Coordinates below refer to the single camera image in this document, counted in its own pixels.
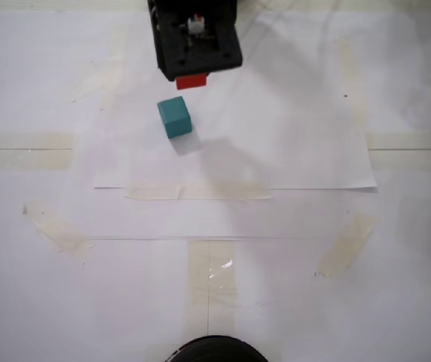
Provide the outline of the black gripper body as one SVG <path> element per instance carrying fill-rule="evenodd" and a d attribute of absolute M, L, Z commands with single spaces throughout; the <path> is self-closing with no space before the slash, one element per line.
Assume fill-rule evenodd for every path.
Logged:
<path fill-rule="evenodd" d="M 237 16 L 236 0 L 152 0 L 149 6 L 155 6 L 166 13 L 189 17 L 192 14 L 201 16 Z"/>

